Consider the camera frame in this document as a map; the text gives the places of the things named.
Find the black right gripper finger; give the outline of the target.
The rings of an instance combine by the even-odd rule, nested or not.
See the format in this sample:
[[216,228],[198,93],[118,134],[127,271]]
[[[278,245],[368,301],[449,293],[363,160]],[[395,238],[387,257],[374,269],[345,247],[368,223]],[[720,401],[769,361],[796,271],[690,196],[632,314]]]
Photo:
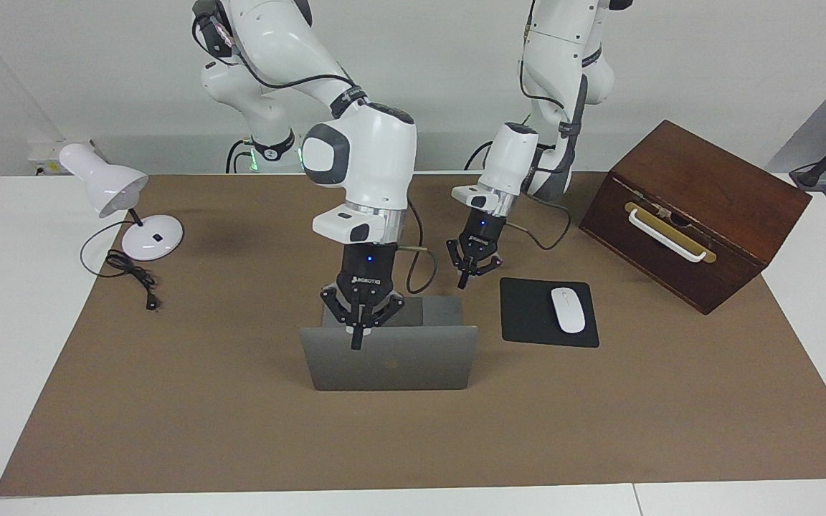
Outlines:
[[363,339],[367,330],[383,326],[404,307],[404,304],[404,296],[397,292],[388,294],[383,302],[365,300],[365,303],[360,304],[357,316],[357,350],[363,349]]
[[321,299],[325,307],[338,323],[348,328],[351,334],[351,349],[358,350],[358,313],[344,307],[340,301],[340,290],[337,285],[327,285],[321,290]]

